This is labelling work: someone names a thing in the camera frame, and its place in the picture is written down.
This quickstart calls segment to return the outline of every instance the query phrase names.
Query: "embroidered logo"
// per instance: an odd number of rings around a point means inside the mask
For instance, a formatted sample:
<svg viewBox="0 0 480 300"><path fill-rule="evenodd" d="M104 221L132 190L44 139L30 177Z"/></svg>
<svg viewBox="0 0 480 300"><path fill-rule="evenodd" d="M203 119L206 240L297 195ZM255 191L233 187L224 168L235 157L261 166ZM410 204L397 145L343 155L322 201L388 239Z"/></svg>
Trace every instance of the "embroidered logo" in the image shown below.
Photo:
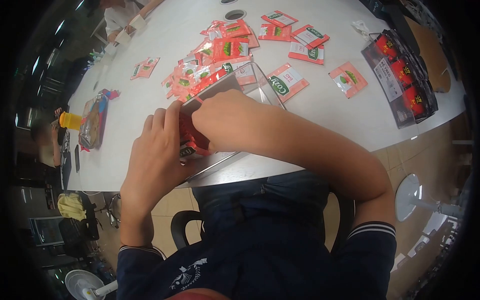
<svg viewBox="0 0 480 300"><path fill-rule="evenodd" d="M180 268L180 275L178 275L170 285L170 289L180 288L181 290L185 290L198 278L200 278L200 266L207 263L206 258L202 258L193 264L189 265L188 268L181 267Z"/></svg>

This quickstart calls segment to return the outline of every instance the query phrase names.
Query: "white cup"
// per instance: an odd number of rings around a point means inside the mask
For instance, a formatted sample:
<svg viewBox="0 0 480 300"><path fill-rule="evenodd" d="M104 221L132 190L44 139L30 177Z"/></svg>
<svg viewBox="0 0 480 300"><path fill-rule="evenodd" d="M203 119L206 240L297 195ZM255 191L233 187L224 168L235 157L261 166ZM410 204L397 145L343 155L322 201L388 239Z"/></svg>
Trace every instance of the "white cup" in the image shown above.
<svg viewBox="0 0 480 300"><path fill-rule="evenodd" d="M130 42L131 39L132 38L128 35L128 33L125 31L125 29L123 29L117 35L117 37L115 38L115 41L119 42L120 44L122 44L124 46L126 46L128 44L128 42Z"/></svg>
<svg viewBox="0 0 480 300"><path fill-rule="evenodd" d="M142 18L142 16L138 14L136 17L133 18L132 21L130 21L129 25L132 26L133 28L139 30L139 29L144 28L147 25L147 22L145 22L145 20Z"/></svg>

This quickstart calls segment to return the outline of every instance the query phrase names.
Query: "yellow cloth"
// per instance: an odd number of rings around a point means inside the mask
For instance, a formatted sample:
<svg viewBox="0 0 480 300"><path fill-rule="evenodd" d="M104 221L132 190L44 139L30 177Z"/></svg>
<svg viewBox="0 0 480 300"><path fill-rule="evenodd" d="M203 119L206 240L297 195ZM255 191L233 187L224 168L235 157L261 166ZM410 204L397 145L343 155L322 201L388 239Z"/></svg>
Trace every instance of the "yellow cloth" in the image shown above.
<svg viewBox="0 0 480 300"><path fill-rule="evenodd" d="M86 211L82 205L82 199L75 193L60 194L58 197L58 208L64 218L72 218L79 221L87 218Z"/></svg>

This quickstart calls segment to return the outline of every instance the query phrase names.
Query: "navy blue shirt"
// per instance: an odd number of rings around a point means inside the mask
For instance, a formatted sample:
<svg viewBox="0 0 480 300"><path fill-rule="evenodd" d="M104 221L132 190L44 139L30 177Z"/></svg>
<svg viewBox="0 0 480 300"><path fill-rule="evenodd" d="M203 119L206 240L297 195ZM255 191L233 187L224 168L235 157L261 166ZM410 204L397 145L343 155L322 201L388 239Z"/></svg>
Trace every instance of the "navy blue shirt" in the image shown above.
<svg viewBox="0 0 480 300"><path fill-rule="evenodd" d="M385 299L395 250L387 223L358 225L333 257L317 229L259 216L165 261L155 249L122 247L117 299L164 299L190 288L231 299Z"/></svg>

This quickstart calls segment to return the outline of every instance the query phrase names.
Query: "person in white shirt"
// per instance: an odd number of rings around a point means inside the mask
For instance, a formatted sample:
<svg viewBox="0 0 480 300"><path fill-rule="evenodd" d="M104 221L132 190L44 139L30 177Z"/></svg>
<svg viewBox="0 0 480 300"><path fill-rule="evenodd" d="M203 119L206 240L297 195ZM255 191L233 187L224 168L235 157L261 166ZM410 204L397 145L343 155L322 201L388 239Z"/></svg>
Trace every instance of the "person in white shirt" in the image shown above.
<svg viewBox="0 0 480 300"><path fill-rule="evenodd" d="M142 18L164 0L100 0L99 7L105 10L107 22L107 37L109 42L114 42L117 35L125 28L130 34L134 28L129 26L130 21L137 15Z"/></svg>

